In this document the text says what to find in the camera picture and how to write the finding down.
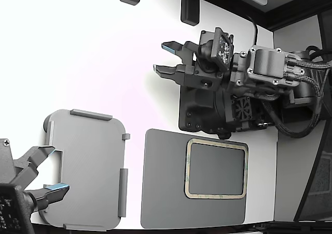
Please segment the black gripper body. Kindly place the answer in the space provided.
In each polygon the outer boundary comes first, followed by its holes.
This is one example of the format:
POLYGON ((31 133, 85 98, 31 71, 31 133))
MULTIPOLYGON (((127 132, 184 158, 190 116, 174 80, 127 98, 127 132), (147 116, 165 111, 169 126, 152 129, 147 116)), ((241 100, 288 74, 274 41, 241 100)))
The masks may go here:
POLYGON ((193 77, 198 88, 217 91, 226 87, 223 84, 228 83, 230 70, 222 72, 215 63, 196 62, 193 77))

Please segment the gray gripper finger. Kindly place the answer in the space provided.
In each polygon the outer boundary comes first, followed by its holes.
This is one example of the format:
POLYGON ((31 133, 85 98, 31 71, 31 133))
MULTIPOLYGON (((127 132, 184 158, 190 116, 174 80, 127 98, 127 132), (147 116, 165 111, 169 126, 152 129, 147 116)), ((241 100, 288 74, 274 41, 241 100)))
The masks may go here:
POLYGON ((50 155, 55 152, 60 152, 54 146, 34 146, 31 148, 32 152, 29 154, 27 161, 37 169, 40 164, 42 164, 50 155))
POLYGON ((32 199, 33 211, 42 211, 48 205, 63 200, 69 189, 68 184, 58 183, 41 189, 25 190, 24 193, 32 199))

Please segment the gray gripper body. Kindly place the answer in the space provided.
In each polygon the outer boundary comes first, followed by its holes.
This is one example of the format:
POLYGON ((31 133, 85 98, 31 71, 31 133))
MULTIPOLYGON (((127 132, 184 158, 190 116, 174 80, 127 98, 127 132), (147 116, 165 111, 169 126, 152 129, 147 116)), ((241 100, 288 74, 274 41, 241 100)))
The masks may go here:
POLYGON ((14 160, 9 139, 1 139, 1 183, 27 188, 38 175, 38 165, 34 165, 30 160, 37 151, 38 147, 34 146, 14 160))

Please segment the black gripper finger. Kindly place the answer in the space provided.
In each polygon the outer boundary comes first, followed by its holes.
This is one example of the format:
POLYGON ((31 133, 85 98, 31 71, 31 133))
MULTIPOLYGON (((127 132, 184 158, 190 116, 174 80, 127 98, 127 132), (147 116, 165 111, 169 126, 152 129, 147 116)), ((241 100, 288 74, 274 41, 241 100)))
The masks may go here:
POLYGON ((161 47, 171 54, 180 57, 183 63, 196 62, 193 59, 193 55, 198 51, 198 45, 193 42, 186 41, 183 45, 175 41, 164 42, 161 44, 161 47))
POLYGON ((178 85, 185 85, 186 75, 192 75, 194 71, 193 65, 178 64, 177 66, 162 66, 153 65, 154 72, 161 78, 169 79, 177 83, 178 85))

